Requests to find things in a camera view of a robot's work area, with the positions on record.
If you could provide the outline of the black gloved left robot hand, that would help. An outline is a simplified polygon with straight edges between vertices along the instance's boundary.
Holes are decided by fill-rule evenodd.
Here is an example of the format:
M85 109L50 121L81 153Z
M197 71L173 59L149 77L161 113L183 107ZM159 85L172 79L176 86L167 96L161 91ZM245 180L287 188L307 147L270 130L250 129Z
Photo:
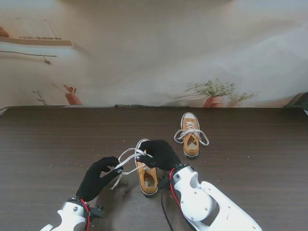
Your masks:
M123 167L116 168L119 161L116 157L104 157L93 163L87 170L84 179L76 192L77 199L92 201L114 178L119 176Z

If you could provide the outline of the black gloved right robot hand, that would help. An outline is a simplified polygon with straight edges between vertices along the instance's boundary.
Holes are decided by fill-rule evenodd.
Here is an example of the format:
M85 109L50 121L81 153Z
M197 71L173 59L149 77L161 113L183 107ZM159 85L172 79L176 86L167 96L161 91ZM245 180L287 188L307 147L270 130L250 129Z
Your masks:
M144 141L138 149L152 156L142 155L138 159L139 162L146 164L150 168L156 167L163 171L171 171L181 164L171 145L164 140Z

